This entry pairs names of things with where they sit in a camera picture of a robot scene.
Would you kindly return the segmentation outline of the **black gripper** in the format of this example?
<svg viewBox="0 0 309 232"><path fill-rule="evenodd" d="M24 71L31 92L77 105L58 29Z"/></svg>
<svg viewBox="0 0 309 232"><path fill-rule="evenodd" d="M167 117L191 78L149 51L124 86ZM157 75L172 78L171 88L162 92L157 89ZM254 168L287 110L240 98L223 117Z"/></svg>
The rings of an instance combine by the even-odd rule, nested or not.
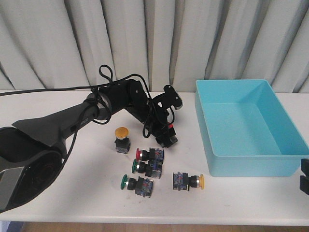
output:
<svg viewBox="0 0 309 232"><path fill-rule="evenodd" d="M172 124L173 122L168 122L167 119L169 115L167 109L170 107L168 102L169 98L167 94L160 94L153 99L150 98L147 101L149 113L144 122L144 129L147 129L148 132L153 132L155 130L156 123L160 124L162 127L166 126L168 128L168 131L159 131L155 136L157 143L162 147L171 147L172 144L178 141Z"/></svg>

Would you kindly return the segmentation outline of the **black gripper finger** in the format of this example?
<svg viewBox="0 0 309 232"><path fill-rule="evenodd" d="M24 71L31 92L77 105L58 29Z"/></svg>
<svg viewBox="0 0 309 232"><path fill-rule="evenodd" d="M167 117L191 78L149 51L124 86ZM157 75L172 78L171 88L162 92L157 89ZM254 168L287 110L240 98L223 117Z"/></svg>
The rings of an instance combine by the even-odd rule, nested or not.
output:
<svg viewBox="0 0 309 232"><path fill-rule="evenodd" d="M306 177L309 177L309 159L301 159L300 169Z"/></svg>
<svg viewBox="0 0 309 232"><path fill-rule="evenodd" d="M309 177L301 175L299 177L299 188L302 192L309 195Z"/></svg>

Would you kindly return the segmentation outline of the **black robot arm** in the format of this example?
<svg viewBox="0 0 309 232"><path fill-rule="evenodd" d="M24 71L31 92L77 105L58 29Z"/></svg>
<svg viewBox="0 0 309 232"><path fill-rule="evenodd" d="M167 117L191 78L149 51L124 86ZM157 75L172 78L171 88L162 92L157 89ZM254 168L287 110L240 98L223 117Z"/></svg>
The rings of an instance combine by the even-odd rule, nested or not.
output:
<svg viewBox="0 0 309 232"><path fill-rule="evenodd" d="M176 143L168 109L181 108L175 89L148 97L140 81L119 80L94 89L76 106L54 114L16 121L0 130L0 210L22 206L47 189L62 171L70 151L65 141L94 120L109 120L125 109L163 147Z"/></svg>

